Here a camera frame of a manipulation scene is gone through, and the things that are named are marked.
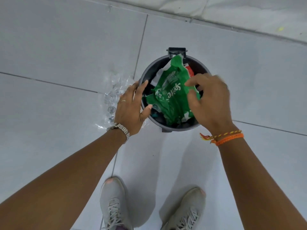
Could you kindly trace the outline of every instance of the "bracelet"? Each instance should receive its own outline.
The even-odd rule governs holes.
[[[203,135],[201,133],[199,133],[199,135],[201,136],[201,138],[203,140],[212,140],[212,139],[217,139],[218,137],[225,136],[225,135],[228,135],[228,134],[241,133],[241,132],[242,132],[242,130],[237,130],[237,131],[226,132],[224,134],[220,134],[220,135],[216,135],[216,136]]]
[[[219,141],[212,139],[210,143],[215,143],[216,146],[219,146],[219,145],[221,145],[221,144],[223,144],[227,141],[230,141],[232,139],[243,138],[243,137],[244,137],[243,133],[239,133],[239,134],[235,134],[235,135],[229,135],[229,136],[227,136],[227,137],[225,137],[225,138],[223,138]]]

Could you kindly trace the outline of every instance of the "silver watch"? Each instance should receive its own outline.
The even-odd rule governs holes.
[[[128,141],[128,139],[129,139],[129,137],[130,137],[130,133],[129,133],[129,131],[127,130],[127,128],[125,128],[123,125],[121,125],[120,123],[114,123],[112,126],[110,126],[110,127],[108,127],[107,129],[106,129],[106,131],[109,131],[109,130],[112,130],[112,129],[114,129],[114,128],[119,128],[119,129],[121,129],[122,131],[123,131],[123,133],[125,133],[125,135],[126,135],[126,141],[125,141],[125,143]]]

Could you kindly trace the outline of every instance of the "white sneaker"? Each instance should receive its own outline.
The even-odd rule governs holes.
[[[118,177],[108,178],[101,187],[100,207],[105,230],[115,230],[122,226],[133,230],[125,197],[125,189]]]
[[[161,230],[195,230],[205,207],[206,194],[200,188],[189,190],[179,208]]]

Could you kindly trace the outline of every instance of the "trash can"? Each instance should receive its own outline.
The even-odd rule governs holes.
[[[143,92],[143,98],[141,106],[144,109],[148,104],[146,102],[146,99],[144,96],[151,94],[151,89],[154,88],[150,82],[151,80],[156,76],[156,73],[159,69],[163,68],[173,56],[182,54],[183,55],[183,63],[188,63],[193,70],[194,74],[197,73],[209,73],[209,70],[203,65],[201,62],[199,62],[197,59],[186,55],[186,48],[184,47],[169,47],[167,49],[168,55],[160,57],[156,59],[154,62],[152,62],[144,71],[142,77],[139,80],[139,85],[141,85],[144,81],[148,80],[148,85],[145,88]],[[187,131],[190,129],[193,129],[199,125],[197,120],[193,117],[189,119],[188,121],[184,123],[176,123],[172,126],[167,126],[166,120],[162,113],[157,112],[155,109],[151,110],[151,114],[149,116],[149,119],[154,122],[156,125],[160,126],[162,128],[162,132],[172,132],[172,131]]]

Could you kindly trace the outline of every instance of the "green plastic bag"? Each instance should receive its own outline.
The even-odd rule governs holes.
[[[194,117],[187,100],[189,89],[194,89],[197,98],[200,98],[194,86],[184,85],[194,74],[188,64],[183,64],[182,59],[181,54],[174,56],[164,68],[157,72],[156,77],[151,81],[155,88],[151,90],[151,95],[146,96],[147,103],[152,104],[158,112],[162,112],[169,126],[186,122]]]

